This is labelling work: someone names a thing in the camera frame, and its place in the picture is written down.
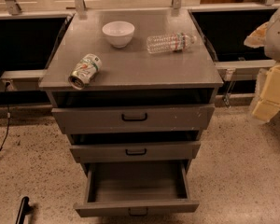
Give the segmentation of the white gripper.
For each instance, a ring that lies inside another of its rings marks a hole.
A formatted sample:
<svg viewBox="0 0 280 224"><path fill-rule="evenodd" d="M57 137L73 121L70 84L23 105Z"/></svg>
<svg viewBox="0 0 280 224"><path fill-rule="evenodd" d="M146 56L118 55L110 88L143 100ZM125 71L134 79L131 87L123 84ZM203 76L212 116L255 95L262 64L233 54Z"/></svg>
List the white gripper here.
<svg viewBox="0 0 280 224"><path fill-rule="evenodd" d="M280 8L244 41L252 49L264 47L265 55L280 62ZM269 70L261 69L257 77L251 116L269 122L280 111L280 63Z"/></svg>

